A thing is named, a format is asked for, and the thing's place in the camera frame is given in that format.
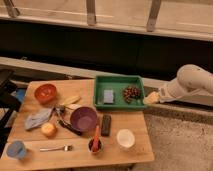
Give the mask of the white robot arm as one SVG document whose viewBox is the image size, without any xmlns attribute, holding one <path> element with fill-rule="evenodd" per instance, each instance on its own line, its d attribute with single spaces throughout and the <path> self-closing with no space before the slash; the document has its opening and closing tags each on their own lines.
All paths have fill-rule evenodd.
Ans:
<svg viewBox="0 0 213 171">
<path fill-rule="evenodd" d="M 157 91 L 144 98 L 145 104 L 165 103 L 179 100 L 201 90 L 213 94 L 213 73 L 194 64 L 179 68 L 177 75 Z"/>
</svg>

